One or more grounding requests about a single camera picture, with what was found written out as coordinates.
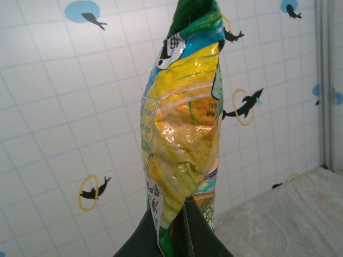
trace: black bird silhouette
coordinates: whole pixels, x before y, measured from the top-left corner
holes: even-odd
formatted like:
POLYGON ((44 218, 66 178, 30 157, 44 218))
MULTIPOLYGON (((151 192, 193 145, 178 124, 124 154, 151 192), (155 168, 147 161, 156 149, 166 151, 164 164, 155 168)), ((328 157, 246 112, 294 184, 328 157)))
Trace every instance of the black bird silhouette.
MULTIPOLYGON (((254 95, 252 96, 246 96, 245 98, 243 98, 242 102, 246 102, 242 107, 240 107, 237 110, 237 114, 238 116, 243 115, 246 118, 249 111, 252 109, 252 107, 256 104, 257 99, 261 96, 263 91, 263 88, 259 91, 256 91, 254 93, 254 95)), ((224 119, 226 116, 228 117, 236 117, 236 113, 234 111, 227 113, 225 110, 223 111, 223 118, 224 119)))
POLYGON ((231 31, 226 31, 225 27, 224 27, 224 35, 225 35, 225 39, 227 41, 230 41, 231 43, 233 43, 234 41, 238 42, 238 40, 244 36, 244 34, 242 33, 242 31, 240 31, 240 34, 238 36, 235 36, 234 34, 232 34, 231 31))
MULTIPOLYGON (((99 196, 101 196, 102 193, 105 191, 105 188, 107 186, 107 182, 109 182, 110 179, 111 179, 111 177, 106 179, 106 176, 105 176, 105 183, 99 187, 97 200, 99 199, 99 196)), ((82 191, 82 194, 80 194, 80 195, 86 199, 95 199, 95 188, 92 188, 92 190, 90 192, 82 191)))
POLYGON ((296 14, 294 12, 294 7, 291 4, 287 4, 286 8, 287 8, 287 12, 291 18, 293 18, 293 19, 295 19, 295 18, 301 19, 302 18, 301 13, 296 14))
POLYGON ((103 31, 105 30, 105 28, 103 27, 103 25, 107 25, 107 23, 104 22, 98 22, 96 17, 94 16, 94 14, 89 13, 89 12, 85 12, 81 14, 86 20, 88 20, 89 22, 98 25, 103 31))

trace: chip bag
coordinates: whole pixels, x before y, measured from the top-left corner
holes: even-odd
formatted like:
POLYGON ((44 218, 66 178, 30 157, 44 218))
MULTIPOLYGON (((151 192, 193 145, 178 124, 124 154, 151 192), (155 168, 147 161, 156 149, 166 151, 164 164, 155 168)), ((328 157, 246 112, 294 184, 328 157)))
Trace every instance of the chip bag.
POLYGON ((224 44, 215 0, 179 0, 141 100, 148 204, 166 257, 176 256, 173 220, 187 197, 193 195, 213 223, 223 112, 219 53, 224 44))

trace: gray floor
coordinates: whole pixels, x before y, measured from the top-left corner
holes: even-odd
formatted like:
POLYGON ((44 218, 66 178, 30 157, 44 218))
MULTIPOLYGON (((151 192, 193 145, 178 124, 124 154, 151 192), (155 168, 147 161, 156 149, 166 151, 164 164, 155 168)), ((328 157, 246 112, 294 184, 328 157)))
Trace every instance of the gray floor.
POLYGON ((310 171, 222 214, 215 234, 235 257, 343 257, 343 176, 310 171))

